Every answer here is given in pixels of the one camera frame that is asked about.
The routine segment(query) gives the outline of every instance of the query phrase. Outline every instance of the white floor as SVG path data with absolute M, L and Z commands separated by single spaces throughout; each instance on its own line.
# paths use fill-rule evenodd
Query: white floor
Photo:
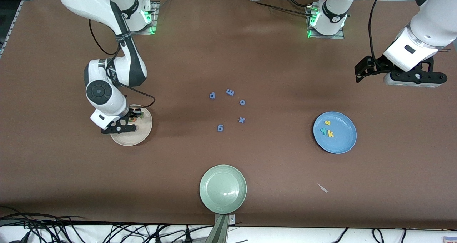
M 130 230 L 135 230 L 139 226 L 129 227 Z M 190 229 L 197 228 L 199 226 L 190 226 Z M 76 230 L 83 238 L 86 243 L 102 243 L 106 235 L 109 234 L 111 226 L 109 225 L 82 225 L 75 226 Z M 182 225 L 173 225 L 165 228 L 160 232 L 161 235 L 172 233 L 177 230 L 185 229 Z M 149 232 L 155 232 L 156 226 L 149 226 Z M 193 239 L 205 238 L 211 228 L 195 231 L 191 233 Z M 344 229 L 337 228 L 279 228 L 279 227 L 230 227 L 228 232 L 227 243 L 240 243 L 246 241 L 247 243 L 333 243 L 338 239 Z M 70 235 L 70 239 L 74 243 L 82 243 L 82 241 L 76 236 L 71 227 L 67 227 L 67 231 Z M 403 235 L 402 230 L 382 229 L 382 234 L 385 243 L 400 243 Z M 0 227 L 0 243 L 8 243 L 13 240 L 21 240 L 26 234 L 27 230 L 21 226 L 15 227 Z M 147 235 L 146 230 L 143 228 L 139 230 L 139 233 Z M 114 237 L 111 242 L 119 243 L 122 238 L 129 233 L 126 231 L 120 232 Z M 161 238 L 162 243 L 169 243 L 176 239 L 183 233 L 177 233 L 172 236 Z M 42 233 L 42 236 L 51 241 L 46 233 Z M 434 231 L 434 230 L 408 230 L 404 243 L 442 243 L 443 237 L 457 237 L 457 232 L 454 231 Z M 141 243 L 143 239 L 140 237 L 129 237 L 125 243 Z M 39 239 L 35 235 L 31 235 L 28 243 L 39 243 Z M 376 243 L 372 237 L 371 229 L 349 229 L 340 243 Z

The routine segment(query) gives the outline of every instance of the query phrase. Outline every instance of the green led light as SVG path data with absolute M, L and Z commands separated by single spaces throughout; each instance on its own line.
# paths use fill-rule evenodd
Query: green led light
M 141 15 L 143 16 L 143 19 L 145 22 L 149 22 L 151 19 L 150 17 L 147 17 L 146 15 L 149 15 L 149 14 L 146 14 L 144 11 L 141 11 Z
M 310 20 L 310 25 L 311 26 L 315 26 L 316 23 L 317 23 L 317 19 L 319 18 L 319 12 L 316 13 L 316 15 L 314 15 L 311 20 Z

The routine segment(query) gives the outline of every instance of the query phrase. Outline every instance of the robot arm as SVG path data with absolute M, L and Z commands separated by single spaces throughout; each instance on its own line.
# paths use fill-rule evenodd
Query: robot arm
M 151 10 L 150 0 L 110 0 L 116 3 L 132 32 L 142 30 L 152 20 L 147 15 Z
M 61 0 L 61 2 L 75 14 L 110 27 L 124 52 L 124 56 L 116 57 L 114 60 L 111 58 L 92 60 L 84 70 L 86 96 L 96 108 L 90 119 L 106 130 L 113 122 L 130 116 L 133 112 L 124 95 L 113 83 L 132 87 L 141 85 L 147 77 L 146 66 L 138 54 L 122 12 L 114 2 L 110 0 Z
M 384 51 L 405 72 L 452 43 L 457 37 L 456 0 L 416 0 L 419 12 Z
M 416 0 L 419 12 L 397 35 L 383 55 L 366 56 L 355 66 L 356 82 L 364 77 L 387 73 L 389 85 L 438 87 L 447 76 L 433 72 L 433 55 L 457 37 L 456 0 Z M 428 64 L 423 71 L 423 64 Z
M 347 11 L 354 0 L 320 0 L 318 14 L 310 26 L 322 35 L 334 35 L 344 26 Z

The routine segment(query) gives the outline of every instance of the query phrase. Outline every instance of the small debris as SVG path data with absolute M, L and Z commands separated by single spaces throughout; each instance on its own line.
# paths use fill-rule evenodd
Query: small debris
M 319 185 L 320 189 L 323 190 L 323 192 L 328 193 L 328 191 L 324 187 L 322 187 L 319 183 L 317 183 L 317 185 Z

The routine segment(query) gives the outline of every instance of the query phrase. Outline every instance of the brown paper tabletop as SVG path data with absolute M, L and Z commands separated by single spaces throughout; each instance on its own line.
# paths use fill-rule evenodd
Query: brown paper tabletop
M 240 225 L 457 228 L 455 51 L 435 56 L 435 71 L 448 76 L 436 89 L 388 86 L 382 75 L 356 83 L 371 5 L 354 2 L 346 38 L 323 40 L 307 38 L 302 16 L 247 0 L 168 1 L 156 34 L 134 37 L 148 72 L 138 89 L 157 98 L 153 131 L 122 147 L 90 120 L 83 69 L 108 56 L 87 19 L 59 0 L 25 2 L 0 59 L 0 203 L 98 221 L 211 224 L 199 182 L 228 164 L 247 180 Z M 377 56 L 417 10 L 378 3 Z M 93 25 L 114 51 L 111 31 Z M 316 117 L 331 110 L 356 125 L 348 153 L 313 139 Z

